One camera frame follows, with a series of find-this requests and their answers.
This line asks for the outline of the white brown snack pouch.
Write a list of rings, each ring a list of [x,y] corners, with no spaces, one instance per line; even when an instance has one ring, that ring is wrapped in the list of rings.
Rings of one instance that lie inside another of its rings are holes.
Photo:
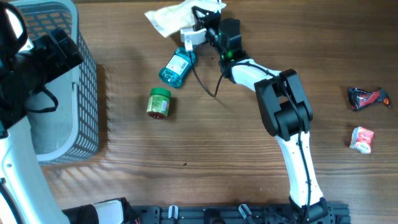
[[[147,11],[144,15],[158,33],[164,38],[168,38],[181,28],[195,24],[192,12],[193,6],[198,6],[211,12],[221,12],[226,7],[226,4],[216,0],[185,0],[174,6],[163,7],[156,11]]]

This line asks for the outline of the blue mouthwash bottle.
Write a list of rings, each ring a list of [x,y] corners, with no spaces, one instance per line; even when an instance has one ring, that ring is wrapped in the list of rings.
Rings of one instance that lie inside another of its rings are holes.
[[[168,64],[159,72],[159,78],[166,84],[180,88],[189,71],[196,64],[196,55],[184,47],[176,49]]]

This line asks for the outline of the green lid spice jar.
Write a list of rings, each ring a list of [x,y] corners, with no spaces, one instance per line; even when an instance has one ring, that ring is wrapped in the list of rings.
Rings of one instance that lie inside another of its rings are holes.
[[[172,94],[165,88],[151,89],[147,105],[147,115],[155,119],[165,119],[169,113]]]

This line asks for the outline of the red black small packet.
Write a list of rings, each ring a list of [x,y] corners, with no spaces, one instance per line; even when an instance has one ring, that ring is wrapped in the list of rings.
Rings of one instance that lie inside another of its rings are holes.
[[[390,98],[383,89],[366,91],[359,88],[348,88],[348,100],[353,111],[361,110],[375,103],[391,106]]]

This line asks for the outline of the red white small box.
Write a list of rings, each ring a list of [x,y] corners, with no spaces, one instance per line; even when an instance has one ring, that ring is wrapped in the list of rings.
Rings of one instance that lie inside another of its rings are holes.
[[[353,130],[349,147],[362,154],[370,154],[373,136],[373,131],[358,126]]]

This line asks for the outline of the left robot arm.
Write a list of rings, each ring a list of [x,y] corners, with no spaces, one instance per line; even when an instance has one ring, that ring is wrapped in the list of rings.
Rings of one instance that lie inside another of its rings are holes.
[[[23,15],[15,5],[1,2],[1,209],[3,220],[16,223],[141,223],[142,218],[124,198],[61,210],[34,152],[26,103],[45,93],[53,107],[56,97],[45,85],[83,62],[76,43],[61,28],[28,41]]]

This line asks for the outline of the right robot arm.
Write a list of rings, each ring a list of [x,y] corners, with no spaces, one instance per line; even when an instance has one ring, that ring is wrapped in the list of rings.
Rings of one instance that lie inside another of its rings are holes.
[[[316,223],[329,217],[310,153],[313,110],[298,73],[271,70],[257,64],[243,50],[240,21],[222,19],[219,12],[192,7],[195,31],[204,33],[219,54],[221,77],[250,88],[266,131],[278,142],[290,182],[290,206],[295,223]]]

